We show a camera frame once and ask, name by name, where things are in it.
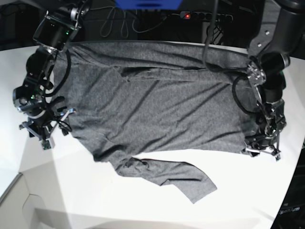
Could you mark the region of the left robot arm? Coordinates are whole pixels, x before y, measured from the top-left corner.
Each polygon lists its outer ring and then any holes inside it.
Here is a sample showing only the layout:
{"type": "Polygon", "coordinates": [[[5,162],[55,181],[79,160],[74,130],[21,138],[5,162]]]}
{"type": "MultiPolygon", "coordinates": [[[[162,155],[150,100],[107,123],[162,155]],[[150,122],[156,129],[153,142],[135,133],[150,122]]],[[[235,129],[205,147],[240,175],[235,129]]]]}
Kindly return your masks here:
{"type": "Polygon", "coordinates": [[[243,68],[222,68],[207,63],[208,47],[216,23],[218,1],[214,1],[210,28],[204,43],[203,63],[214,73],[238,73],[232,85],[237,106],[256,118],[255,135],[245,137],[241,154],[255,157],[269,148],[269,154],[280,160],[280,133],[286,126],[285,88],[283,70],[290,65],[290,54],[297,46],[305,28],[305,2],[303,0],[266,0],[259,32],[248,47],[249,62],[243,68]],[[237,97],[240,80],[248,81],[255,95],[257,112],[246,110],[237,97]]]}

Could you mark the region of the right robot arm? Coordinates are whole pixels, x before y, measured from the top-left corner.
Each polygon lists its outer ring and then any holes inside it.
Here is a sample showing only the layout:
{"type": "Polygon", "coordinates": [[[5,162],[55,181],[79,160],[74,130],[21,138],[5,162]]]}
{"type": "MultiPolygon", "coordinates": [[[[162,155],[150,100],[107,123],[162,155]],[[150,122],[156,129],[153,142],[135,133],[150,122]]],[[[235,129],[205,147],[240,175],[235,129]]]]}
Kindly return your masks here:
{"type": "Polygon", "coordinates": [[[38,138],[42,149],[48,150],[55,146],[52,139],[53,131],[58,127],[63,135],[72,132],[65,121],[75,109],[53,107],[62,103],[63,96],[56,97],[71,71],[71,54],[65,47],[81,29],[83,18],[90,10],[90,0],[28,0],[27,4],[46,14],[37,27],[33,40],[39,45],[36,52],[26,63],[27,74],[22,86],[13,90],[13,104],[17,110],[25,114],[27,121],[20,124],[30,137],[38,138]],[[50,80],[57,56],[64,52],[67,60],[66,72],[57,86],[50,80]]]}

